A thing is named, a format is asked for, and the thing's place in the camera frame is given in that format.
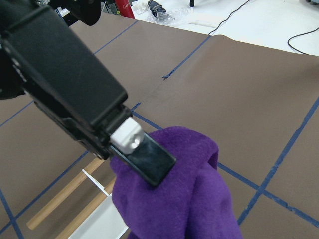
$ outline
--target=red cylinder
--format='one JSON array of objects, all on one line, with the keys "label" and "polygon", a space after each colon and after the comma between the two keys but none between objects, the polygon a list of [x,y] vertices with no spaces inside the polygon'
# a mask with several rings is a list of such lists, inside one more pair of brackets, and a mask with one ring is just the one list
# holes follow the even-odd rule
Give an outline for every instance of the red cylinder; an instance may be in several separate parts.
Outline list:
[{"label": "red cylinder", "polygon": [[115,0],[115,4],[120,11],[121,16],[135,19],[129,0]]}]

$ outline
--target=purple towel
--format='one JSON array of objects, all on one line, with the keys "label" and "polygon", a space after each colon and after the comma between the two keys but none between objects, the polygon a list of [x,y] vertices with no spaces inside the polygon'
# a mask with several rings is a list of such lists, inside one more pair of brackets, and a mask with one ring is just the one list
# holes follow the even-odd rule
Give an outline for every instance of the purple towel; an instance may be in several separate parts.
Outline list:
[{"label": "purple towel", "polygon": [[241,239],[231,195],[217,172],[218,146],[183,127],[150,134],[177,159],[156,188],[118,158],[113,202],[132,230],[130,239]]}]

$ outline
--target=white floor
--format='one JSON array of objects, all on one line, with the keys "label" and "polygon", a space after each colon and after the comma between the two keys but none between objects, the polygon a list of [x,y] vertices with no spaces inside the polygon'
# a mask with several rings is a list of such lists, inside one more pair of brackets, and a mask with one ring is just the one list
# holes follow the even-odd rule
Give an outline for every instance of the white floor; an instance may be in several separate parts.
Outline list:
[{"label": "white floor", "polygon": [[[217,26],[245,1],[195,0],[194,16],[205,24]],[[158,0],[158,3],[163,5],[167,12],[189,7],[187,0]],[[140,15],[135,11],[135,18],[139,20],[146,20],[151,15],[149,10]],[[318,26],[319,5],[310,5],[305,0],[251,0],[234,13],[214,34],[294,52],[287,45],[287,40],[294,35],[314,30]],[[214,29],[188,23],[176,27],[203,34],[208,34]],[[319,56],[319,30],[294,39],[291,44],[303,52]],[[112,222],[107,223],[110,217],[115,217],[116,220],[113,218]],[[118,238],[126,229],[126,225],[118,217],[114,205],[105,202],[70,238]]]}]

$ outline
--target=purple cloth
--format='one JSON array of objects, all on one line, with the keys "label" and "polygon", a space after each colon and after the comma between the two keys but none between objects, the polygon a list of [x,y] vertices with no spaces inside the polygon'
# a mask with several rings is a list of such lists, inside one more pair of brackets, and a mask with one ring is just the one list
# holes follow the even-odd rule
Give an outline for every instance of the purple cloth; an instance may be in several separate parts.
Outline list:
[{"label": "purple cloth", "polygon": [[183,127],[150,134],[177,159],[156,188],[118,158],[112,198],[130,239],[241,239],[231,195],[217,172],[218,146]]}]

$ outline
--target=wooden stick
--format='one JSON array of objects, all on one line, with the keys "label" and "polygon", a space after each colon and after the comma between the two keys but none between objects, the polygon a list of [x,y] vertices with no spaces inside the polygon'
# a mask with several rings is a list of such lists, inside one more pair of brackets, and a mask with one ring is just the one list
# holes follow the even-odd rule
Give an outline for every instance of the wooden stick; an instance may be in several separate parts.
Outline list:
[{"label": "wooden stick", "polygon": [[[104,160],[95,158],[88,166],[85,167],[85,171],[88,173],[94,172]],[[80,172],[75,176],[54,198],[50,200],[33,218],[30,219],[26,224],[33,230],[35,229],[43,220],[49,216],[85,179],[86,175]]]},{"label": "wooden stick", "polygon": [[[115,183],[115,178],[104,188],[107,193],[111,193]],[[107,198],[100,192],[55,239],[67,239],[71,234],[87,219],[87,217]]]}]

